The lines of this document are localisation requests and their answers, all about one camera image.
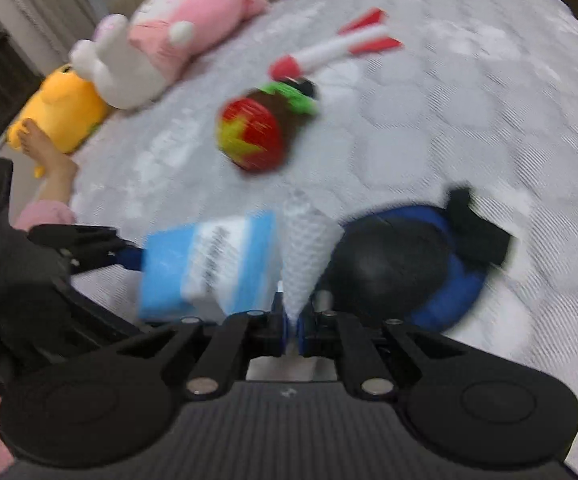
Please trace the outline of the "blue white wipes pack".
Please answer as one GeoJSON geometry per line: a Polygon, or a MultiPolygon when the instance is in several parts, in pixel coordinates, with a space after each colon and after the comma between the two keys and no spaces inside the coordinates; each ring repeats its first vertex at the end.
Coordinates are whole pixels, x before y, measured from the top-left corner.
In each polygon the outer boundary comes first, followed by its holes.
{"type": "Polygon", "coordinates": [[[150,234],[138,318],[220,323],[232,314],[271,310],[280,281],[278,230],[276,215],[263,210],[150,234]]]}

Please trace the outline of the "white crochet cloth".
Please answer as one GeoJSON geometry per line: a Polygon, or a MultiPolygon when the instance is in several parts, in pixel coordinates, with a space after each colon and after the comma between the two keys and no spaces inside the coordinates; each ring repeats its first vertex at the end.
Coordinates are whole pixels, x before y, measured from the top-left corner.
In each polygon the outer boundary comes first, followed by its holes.
{"type": "Polygon", "coordinates": [[[301,314],[325,272],[339,242],[342,226],[316,208],[304,192],[293,190],[280,211],[280,252],[283,310],[303,353],[304,323],[301,314]]]}

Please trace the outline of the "bare foot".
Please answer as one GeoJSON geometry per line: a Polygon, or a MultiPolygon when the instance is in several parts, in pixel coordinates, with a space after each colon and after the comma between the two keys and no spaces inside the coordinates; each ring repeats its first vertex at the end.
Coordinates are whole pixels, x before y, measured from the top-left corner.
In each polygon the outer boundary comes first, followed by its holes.
{"type": "Polygon", "coordinates": [[[31,119],[22,122],[19,139],[23,153],[45,169],[45,183],[38,198],[68,205],[78,173],[76,162],[60,152],[31,119]]]}

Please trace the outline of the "yellow plush toy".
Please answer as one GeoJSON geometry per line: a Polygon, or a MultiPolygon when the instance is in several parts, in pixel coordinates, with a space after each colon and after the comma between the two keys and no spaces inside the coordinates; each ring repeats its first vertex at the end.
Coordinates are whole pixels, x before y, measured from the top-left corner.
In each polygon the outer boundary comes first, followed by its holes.
{"type": "Polygon", "coordinates": [[[10,148],[21,151],[19,132],[32,120],[64,154],[74,153],[106,120],[111,107],[71,64],[49,74],[7,130],[10,148]]]}

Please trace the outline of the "green black crochet cupcake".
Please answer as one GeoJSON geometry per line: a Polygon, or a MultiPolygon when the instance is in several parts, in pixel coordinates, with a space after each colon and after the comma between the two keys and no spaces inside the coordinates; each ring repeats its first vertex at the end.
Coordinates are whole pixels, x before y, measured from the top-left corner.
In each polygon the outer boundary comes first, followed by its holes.
{"type": "Polygon", "coordinates": [[[292,113],[315,115],[318,111],[318,91],[308,79],[283,79],[272,81],[260,88],[269,96],[282,96],[292,113]]]}

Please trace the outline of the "quilted grey bed cover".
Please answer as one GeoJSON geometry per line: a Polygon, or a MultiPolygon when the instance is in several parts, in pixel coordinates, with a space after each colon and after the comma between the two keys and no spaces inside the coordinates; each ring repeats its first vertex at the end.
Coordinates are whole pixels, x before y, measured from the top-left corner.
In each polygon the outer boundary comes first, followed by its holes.
{"type": "MultiPolygon", "coordinates": [[[[578,396],[578,21],[559,0],[279,0],[161,100],[111,117],[77,156],[78,221],[141,242],[302,191],[334,219],[472,188],[514,237],[452,336],[545,370],[578,396]],[[219,107],[280,55],[385,11],[400,49],[314,74],[318,115],[287,164],[246,177],[214,141],[219,107]]],[[[578,471],[578,435],[568,456],[578,471]]]]}

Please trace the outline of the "pink plush rabbit toy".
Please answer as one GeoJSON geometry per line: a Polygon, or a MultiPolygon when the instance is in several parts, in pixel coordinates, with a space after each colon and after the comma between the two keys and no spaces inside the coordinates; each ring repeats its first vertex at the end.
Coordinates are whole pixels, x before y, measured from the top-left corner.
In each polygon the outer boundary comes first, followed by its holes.
{"type": "Polygon", "coordinates": [[[75,73],[106,104],[133,110],[159,98],[196,56],[262,14],[268,0],[144,0],[129,18],[109,14],[70,52],[75,73]]]}

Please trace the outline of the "red white toy rocket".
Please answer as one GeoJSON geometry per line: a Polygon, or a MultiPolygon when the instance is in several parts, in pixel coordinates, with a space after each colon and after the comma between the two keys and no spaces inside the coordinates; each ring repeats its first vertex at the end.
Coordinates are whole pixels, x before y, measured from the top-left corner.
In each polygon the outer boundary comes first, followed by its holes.
{"type": "Polygon", "coordinates": [[[399,49],[402,46],[400,40],[391,36],[387,13],[373,8],[343,26],[335,36],[277,58],[269,66],[268,75],[272,80],[303,78],[341,58],[399,49]]]}

